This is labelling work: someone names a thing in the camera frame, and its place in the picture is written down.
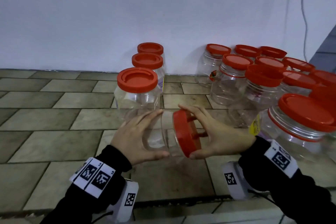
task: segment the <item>red lid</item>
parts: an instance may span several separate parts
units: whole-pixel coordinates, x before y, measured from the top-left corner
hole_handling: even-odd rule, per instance
[[[178,143],[186,157],[201,149],[199,134],[194,123],[194,116],[187,110],[173,113],[174,129]]]
[[[138,45],[138,52],[149,52],[162,55],[163,46],[157,43],[142,43]]]
[[[224,55],[231,53],[231,48],[219,44],[207,44],[206,50],[210,54]]]
[[[277,70],[284,70],[286,66],[279,60],[275,58],[265,57],[265,56],[258,56],[255,58],[255,64],[258,65],[265,65],[269,68],[277,69]]]
[[[265,87],[277,87],[284,78],[276,69],[264,65],[250,65],[245,76],[251,82]]]
[[[163,65],[163,58],[154,53],[142,52],[132,56],[132,64],[135,67],[158,69]]]
[[[279,108],[296,122],[322,132],[336,130],[335,119],[312,98],[299,94],[284,94],[278,102]]]
[[[246,70],[249,65],[253,64],[253,61],[249,58],[238,56],[236,54],[225,54],[222,62],[237,70]]]
[[[119,88],[130,93],[151,91],[158,84],[157,74],[144,67],[131,67],[122,70],[117,76]]]
[[[296,72],[296,71],[285,71],[282,73],[284,78],[283,82],[290,86],[298,86],[305,89],[313,89],[319,82],[315,80],[308,74]]]
[[[271,58],[283,59],[287,55],[287,52],[269,46],[260,46],[259,49],[261,50],[262,55]]]
[[[312,72],[315,69],[315,66],[313,66],[312,64],[309,64],[299,59],[290,58],[290,57],[284,57],[282,62],[286,66],[290,66],[292,68],[296,68],[304,72]]]
[[[316,86],[309,94],[309,97],[317,100],[322,107],[336,117],[336,87]]]
[[[336,74],[322,70],[314,70],[310,75],[322,82],[325,86],[336,86]]]
[[[258,48],[243,44],[237,44],[234,51],[237,54],[252,58],[255,58],[261,54],[261,50],[259,50]]]

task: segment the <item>hand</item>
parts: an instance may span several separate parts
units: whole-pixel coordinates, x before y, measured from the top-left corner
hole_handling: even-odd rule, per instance
[[[191,159],[238,154],[250,148],[256,140],[255,136],[246,131],[229,127],[215,120],[203,107],[178,106],[195,115],[210,138],[210,144],[207,147],[190,154],[189,158]]]
[[[116,147],[133,165],[159,160],[169,156],[167,151],[148,151],[142,143],[142,135],[156,116],[162,114],[162,109],[146,112],[136,116],[128,122],[124,122],[111,141],[111,145]]]

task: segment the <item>red plastic lid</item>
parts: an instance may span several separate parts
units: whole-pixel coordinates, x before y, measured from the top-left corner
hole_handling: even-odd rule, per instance
[[[210,54],[224,55],[231,53],[231,48],[219,44],[207,44],[206,50]]]
[[[157,43],[142,43],[138,45],[138,52],[149,52],[162,55],[163,46]]]
[[[336,117],[336,87],[316,86],[309,94],[309,97],[317,100],[322,107]]]
[[[290,66],[292,68],[296,68],[304,72],[312,72],[315,69],[315,66],[313,66],[312,64],[309,64],[299,59],[290,58],[290,57],[284,57],[282,62],[286,66]]]
[[[319,80],[325,86],[336,86],[336,74],[322,70],[314,70],[310,73],[310,75]]]
[[[279,108],[296,122],[322,132],[336,130],[335,119],[312,98],[299,94],[284,94],[278,102]]]
[[[277,87],[284,78],[282,73],[265,65],[250,65],[245,76],[251,82],[265,87]]]
[[[157,74],[144,67],[131,67],[122,70],[117,76],[119,88],[130,93],[151,91],[158,84]]]
[[[262,55],[275,59],[283,59],[287,55],[287,52],[269,46],[260,46],[259,49],[261,50]]]
[[[265,65],[267,67],[281,70],[281,71],[287,67],[281,61],[275,58],[270,58],[270,57],[265,57],[265,56],[256,57],[254,63],[257,65]]]
[[[255,58],[261,54],[261,50],[259,50],[258,48],[243,44],[237,44],[234,51],[237,54],[252,58]]]
[[[246,70],[249,65],[253,64],[253,61],[249,58],[238,56],[236,54],[225,54],[222,62],[237,70]]]
[[[135,67],[158,69],[163,65],[163,58],[154,53],[142,52],[132,56],[132,64]]]
[[[303,74],[296,71],[285,71],[282,73],[283,82],[290,86],[298,86],[305,89],[313,89],[319,81],[315,80],[308,74]]]
[[[187,110],[173,113],[174,129],[178,143],[186,157],[201,149],[199,134],[194,123],[195,117]]]

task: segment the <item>white wall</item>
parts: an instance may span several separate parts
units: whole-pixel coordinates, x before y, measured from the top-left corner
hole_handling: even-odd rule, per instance
[[[304,6],[310,59],[336,24],[336,0]],[[303,59],[304,31],[300,0],[0,0],[0,68],[119,72],[153,41],[168,73],[193,74],[207,43]]]

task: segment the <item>black sleeve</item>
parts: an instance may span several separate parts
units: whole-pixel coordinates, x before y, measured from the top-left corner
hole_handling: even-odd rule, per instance
[[[131,163],[111,145],[108,145],[95,158],[115,169],[114,175],[100,197],[97,199],[72,184],[65,193],[65,197],[42,220],[41,224],[59,224],[64,221],[80,224],[91,223],[93,213],[99,213],[105,210],[108,205],[114,205],[119,200],[126,182],[121,173],[131,170]]]
[[[239,165],[252,188],[269,191],[283,213],[297,223],[334,222],[336,205],[327,189],[298,169],[290,179],[264,153],[271,144],[257,136],[255,143],[241,154]]]

